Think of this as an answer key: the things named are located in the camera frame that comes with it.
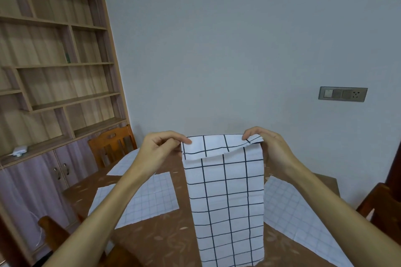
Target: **forearm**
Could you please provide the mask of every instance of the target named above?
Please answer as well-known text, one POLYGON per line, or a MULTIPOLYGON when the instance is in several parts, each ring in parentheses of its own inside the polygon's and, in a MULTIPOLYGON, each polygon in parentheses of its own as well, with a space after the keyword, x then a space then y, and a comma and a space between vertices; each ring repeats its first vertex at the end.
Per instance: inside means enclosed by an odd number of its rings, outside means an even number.
POLYGON ((50 266, 95 266, 118 220, 145 178, 123 176, 102 203, 50 257, 50 266))
POLYGON ((304 165, 288 176, 354 266, 395 266, 401 248, 334 194, 304 165))

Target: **left hand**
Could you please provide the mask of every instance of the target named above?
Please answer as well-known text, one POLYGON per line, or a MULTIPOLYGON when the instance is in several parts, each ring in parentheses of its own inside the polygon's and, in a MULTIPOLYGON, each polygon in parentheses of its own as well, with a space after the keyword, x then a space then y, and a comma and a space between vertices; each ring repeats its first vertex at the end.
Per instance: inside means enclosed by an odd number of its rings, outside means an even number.
POLYGON ((167 156, 180 145, 180 142, 192 143, 185 135, 174 131, 149 133, 143 140, 138 155, 129 169, 132 169, 130 172, 139 174, 147 180, 160 168, 167 156))

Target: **white cable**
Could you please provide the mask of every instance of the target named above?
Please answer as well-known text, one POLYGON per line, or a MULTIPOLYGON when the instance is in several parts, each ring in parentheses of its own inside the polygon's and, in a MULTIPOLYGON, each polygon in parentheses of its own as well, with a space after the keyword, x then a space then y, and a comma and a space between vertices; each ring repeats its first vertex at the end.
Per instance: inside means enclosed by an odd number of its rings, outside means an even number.
MULTIPOLYGON (((4 171, 4 173, 6 173, 6 175, 8 175, 9 181, 11 181, 11 182, 13 183, 14 188, 18 190, 17 186, 15 185, 15 183, 14 183, 14 181, 13 181, 12 176, 6 171, 6 169, 3 168, 3 165, 2 165, 1 163, 0 163, 0 168, 1 168, 2 171, 4 171)), ((25 208, 30 214, 32 214, 32 215, 36 218, 37 222, 39 221, 39 218, 37 217, 37 215, 34 214, 31 210, 29 210, 29 208, 28 208, 27 205, 22 205, 22 204, 19 203, 19 201, 15 198, 15 195, 14 195, 13 190, 11 190, 11 195, 13 196, 14 202, 15 202, 18 206, 25 208)), ((38 227, 39 227, 39 229, 41 230, 41 233, 40 233, 40 235, 39 235, 39 241, 38 241, 38 243, 35 245, 35 248, 38 247, 38 245, 39 245, 39 244, 41 243, 41 241, 42 241, 43 229, 42 229, 42 227, 40 227, 39 225, 38 225, 38 227)))

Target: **cloth piece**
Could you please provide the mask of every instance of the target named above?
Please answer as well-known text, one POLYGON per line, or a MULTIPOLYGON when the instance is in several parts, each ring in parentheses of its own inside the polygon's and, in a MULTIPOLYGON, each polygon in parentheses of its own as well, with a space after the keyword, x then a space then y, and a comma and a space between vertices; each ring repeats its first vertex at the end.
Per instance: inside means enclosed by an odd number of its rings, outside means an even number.
POLYGON ((264 222, 338 267, 351 267, 340 246, 297 189, 270 176, 265 184, 264 222))
MULTIPOLYGON (((217 137, 225 144, 223 135, 217 137)), ((222 147, 217 141, 208 144, 213 138, 204 139, 206 148, 222 147)), ((185 160, 183 155, 204 267, 254 266, 264 258, 263 153, 251 141, 238 144, 236 150, 225 147, 229 152, 223 155, 212 150, 206 154, 215 156, 197 160, 185 160)))
POLYGON ((263 141, 259 134, 254 134, 247 140, 242 140, 242 134, 201 135, 188 138, 192 140, 192 144, 181 143, 183 160, 221 155, 263 141))
POLYGON ((118 163, 107 173, 107 175, 119 175, 123 176, 124 173, 128 170, 128 168, 132 165, 133 160, 138 155, 139 148, 131 151, 127 155, 125 155, 118 163))
MULTIPOLYGON (((102 202, 115 184, 98 188, 89 213, 102 202)), ((151 176, 136 192, 115 229, 179 209, 170 172, 151 176)))

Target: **brown tablecloth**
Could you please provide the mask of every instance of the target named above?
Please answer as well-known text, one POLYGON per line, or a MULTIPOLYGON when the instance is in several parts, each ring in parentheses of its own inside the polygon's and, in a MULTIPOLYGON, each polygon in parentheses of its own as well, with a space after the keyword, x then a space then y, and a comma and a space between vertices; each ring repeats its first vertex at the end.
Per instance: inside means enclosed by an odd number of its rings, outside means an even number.
MULTIPOLYGON (((266 148, 263 148, 268 160, 266 148)), ((86 218, 99 187, 118 182, 120 176, 107 176, 112 164, 68 188, 63 195, 73 210, 86 218)), ((181 159, 169 156, 158 173, 170 172, 179 209, 151 219, 115 229, 112 240, 132 252, 144 266, 202 266, 190 208, 187 183, 181 159)), ((283 179, 275 168, 266 164, 265 176, 283 179)), ((318 177, 339 195, 336 179, 318 177)), ((258 266, 334 266, 284 234, 264 224, 265 259, 258 266)))

